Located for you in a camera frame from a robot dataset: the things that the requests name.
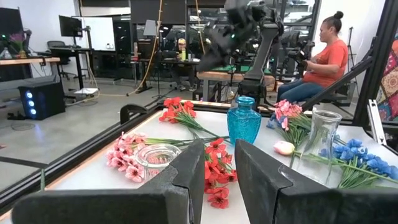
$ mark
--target pink rose bud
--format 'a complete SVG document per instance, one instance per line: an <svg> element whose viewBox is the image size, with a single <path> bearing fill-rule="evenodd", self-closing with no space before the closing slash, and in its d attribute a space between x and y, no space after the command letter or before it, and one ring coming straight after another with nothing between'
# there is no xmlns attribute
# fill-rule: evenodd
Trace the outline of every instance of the pink rose bud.
<svg viewBox="0 0 398 224"><path fill-rule="evenodd" d="M294 152L294 145L290 142L279 141L274 144L274 150L280 155L289 156Z"/></svg>

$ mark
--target blue jeans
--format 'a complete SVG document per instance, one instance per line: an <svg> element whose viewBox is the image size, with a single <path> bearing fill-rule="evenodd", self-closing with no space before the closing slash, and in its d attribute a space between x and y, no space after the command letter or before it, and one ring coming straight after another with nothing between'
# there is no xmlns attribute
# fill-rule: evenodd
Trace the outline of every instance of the blue jeans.
<svg viewBox="0 0 398 224"><path fill-rule="evenodd" d="M316 83L305 83L302 79L281 85L278 88L277 102L287 100L290 103L301 102L323 91L324 88Z"/></svg>

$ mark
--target orange shirt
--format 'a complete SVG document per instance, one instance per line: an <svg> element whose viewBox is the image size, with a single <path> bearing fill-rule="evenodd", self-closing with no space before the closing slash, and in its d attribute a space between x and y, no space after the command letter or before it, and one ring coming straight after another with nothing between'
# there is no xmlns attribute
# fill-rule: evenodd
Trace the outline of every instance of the orange shirt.
<svg viewBox="0 0 398 224"><path fill-rule="evenodd" d="M337 81L344 75L348 61L348 48L342 40L336 40L331 45L325 47L316 56L317 64L320 65L338 65L340 69L334 74L323 74L317 72L307 72L304 75L304 82L316 83L325 88Z"/></svg>

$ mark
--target white table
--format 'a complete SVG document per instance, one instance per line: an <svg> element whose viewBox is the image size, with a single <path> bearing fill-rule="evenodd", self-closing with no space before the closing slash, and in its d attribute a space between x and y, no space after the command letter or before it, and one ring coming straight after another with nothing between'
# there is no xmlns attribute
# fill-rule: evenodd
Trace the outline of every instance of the white table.
<svg viewBox="0 0 398 224"><path fill-rule="evenodd" d="M147 133L150 138L171 138L171 139L191 139L192 135L186 127L179 124L161 123L159 116L162 112L158 112L147 121L140 124L134 132ZM213 131L220 136L228 135L226 124L226 114L212 112L197 112L197 121L206 129ZM254 143L255 146L264 152L272 155L277 160L289 165L290 157L283 157L276 154L273 145L282 140L279 134L266 127L268 118L262 119L259 135ZM377 154L390 165L398 166L397 156L378 145L371 139L362 128L352 126L340 126L338 134L342 140L348 141L352 138L361 139L364 146L368 147L369 153ZM80 167L69 172L67 175L59 178L57 181L49 185L49 190L77 190L77 189L136 189L142 184L136 184L125 178L124 173L106 166L105 153L109 149L104 148L93 157L89 158ZM233 146L227 148L230 154L233 154ZM386 186L394 186L392 183L382 183ZM237 182L229 184L229 208L217 209L210 206L206 201L207 195L203 198L203 210L201 223L203 224L249 224L249 218L246 213L243 198L240 193ZM9 217L0 221L0 224L11 224Z"/></svg>

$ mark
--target whiteboard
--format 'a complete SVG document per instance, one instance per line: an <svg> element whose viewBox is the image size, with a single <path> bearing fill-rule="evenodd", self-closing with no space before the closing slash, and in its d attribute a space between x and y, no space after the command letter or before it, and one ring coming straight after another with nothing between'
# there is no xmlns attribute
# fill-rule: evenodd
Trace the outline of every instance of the whiteboard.
<svg viewBox="0 0 398 224"><path fill-rule="evenodd" d="M90 26L91 44L94 50L115 51L113 20L110 17L77 17L81 19L83 28ZM76 44L88 48L87 33L76 37Z"/></svg>

